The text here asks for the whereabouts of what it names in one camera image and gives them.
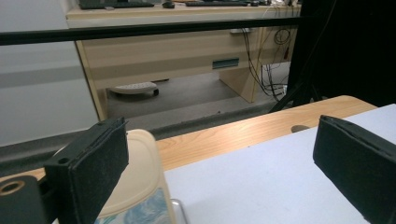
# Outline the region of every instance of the gray floor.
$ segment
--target gray floor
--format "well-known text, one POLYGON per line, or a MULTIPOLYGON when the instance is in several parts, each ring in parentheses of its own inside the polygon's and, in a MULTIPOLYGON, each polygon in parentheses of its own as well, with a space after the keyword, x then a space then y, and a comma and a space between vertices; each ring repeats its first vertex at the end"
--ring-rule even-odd
MULTIPOLYGON (((273 81, 287 81, 289 64, 274 67, 277 68, 272 73, 273 81)), ((152 93, 119 96, 109 92, 109 116, 125 117, 127 130, 145 129, 159 140, 266 114, 276 103, 261 90, 254 103, 246 102, 222 83, 217 73, 172 78, 156 84, 158 96, 152 93)), ((79 135, 69 133, 1 147, 5 156, 0 158, 0 175, 40 167, 42 161, 79 135)))
MULTIPOLYGON (((287 81, 285 77, 288 73, 289 64, 282 63, 274 69, 273 81, 287 81)), ((152 92, 119 95, 109 91, 109 116, 125 117, 129 121, 127 130, 152 131, 193 120, 212 117, 223 119, 238 111, 256 111, 256 107, 261 105, 266 105, 269 110, 276 102, 273 97, 258 90, 256 101, 248 103, 219 80, 217 73, 179 77, 155 83, 160 90, 158 96, 152 96, 152 92)))

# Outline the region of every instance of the white tabletop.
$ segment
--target white tabletop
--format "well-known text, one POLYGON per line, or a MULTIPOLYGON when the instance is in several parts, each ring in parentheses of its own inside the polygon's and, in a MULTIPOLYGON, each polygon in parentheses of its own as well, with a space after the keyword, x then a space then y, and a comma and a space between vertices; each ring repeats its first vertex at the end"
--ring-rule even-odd
MULTIPOLYGON (((396 144, 396 105, 347 118, 396 144)), ((165 172, 194 223, 367 223, 313 161, 317 128, 165 172)))

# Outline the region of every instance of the wooden tabletop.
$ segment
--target wooden tabletop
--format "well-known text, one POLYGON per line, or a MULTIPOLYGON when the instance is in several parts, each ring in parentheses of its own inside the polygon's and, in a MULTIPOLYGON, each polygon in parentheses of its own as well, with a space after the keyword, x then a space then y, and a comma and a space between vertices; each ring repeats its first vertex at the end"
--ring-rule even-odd
MULTIPOLYGON (((166 171, 289 134, 294 125, 318 126, 320 115, 343 119, 375 108, 374 105, 354 97, 339 96, 252 119, 166 138, 157 141, 157 143, 163 159, 163 169, 166 171)), ((41 178, 44 171, 37 169, 18 175, 34 175, 41 178)), ((0 178, 0 181, 13 176, 16 175, 0 178)))

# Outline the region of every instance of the white object on floor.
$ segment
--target white object on floor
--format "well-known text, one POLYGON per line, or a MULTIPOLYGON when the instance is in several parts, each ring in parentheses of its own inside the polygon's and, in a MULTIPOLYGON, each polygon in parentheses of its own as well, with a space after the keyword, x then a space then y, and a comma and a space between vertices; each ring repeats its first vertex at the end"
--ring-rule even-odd
POLYGON ((156 96, 160 93, 157 88, 157 84, 153 82, 142 82, 142 83, 118 86, 118 87, 110 88, 110 90, 119 94, 139 94, 148 91, 153 91, 154 95, 156 96))

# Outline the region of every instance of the black metal bar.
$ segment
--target black metal bar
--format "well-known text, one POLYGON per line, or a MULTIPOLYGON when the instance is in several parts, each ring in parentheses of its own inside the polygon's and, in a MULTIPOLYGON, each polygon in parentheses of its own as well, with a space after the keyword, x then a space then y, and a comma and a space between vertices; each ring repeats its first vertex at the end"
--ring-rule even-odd
POLYGON ((257 19, 241 21, 199 21, 169 24, 129 25, 65 30, 9 32, 0 34, 0 46, 38 44, 50 42, 104 39, 137 35, 163 35, 199 31, 227 30, 247 27, 269 27, 299 25, 310 22, 314 17, 257 19))

